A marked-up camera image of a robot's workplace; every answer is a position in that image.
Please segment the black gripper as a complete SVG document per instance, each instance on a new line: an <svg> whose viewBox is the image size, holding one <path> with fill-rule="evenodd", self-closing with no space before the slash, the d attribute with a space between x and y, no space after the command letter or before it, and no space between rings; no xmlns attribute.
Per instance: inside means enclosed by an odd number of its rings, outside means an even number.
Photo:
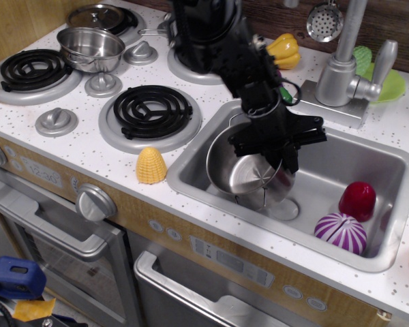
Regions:
<svg viewBox="0 0 409 327"><path fill-rule="evenodd" d="M264 155L273 169L283 164L285 169L296 173L297 150L327 140L323 118L295 114L281 103L263 110L248 110L245 116L247 125L229 133L228 143L239 157Z"/></svg>

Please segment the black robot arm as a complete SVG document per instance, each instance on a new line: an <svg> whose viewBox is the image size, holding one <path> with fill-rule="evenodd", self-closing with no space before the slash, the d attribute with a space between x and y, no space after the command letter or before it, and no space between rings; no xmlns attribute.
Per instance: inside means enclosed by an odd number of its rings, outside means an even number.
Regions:
<svg viewBox="0 0 409 327"><path fill-rule="evenodd" d="M297 115L280 92L279 76L263 38L243 15L240 1L172 1L168 39L192 71L218 75L249 119L226 138L236 156L259 154L273 167L299 169L298 150L324 142L319 116Z"/></svg>

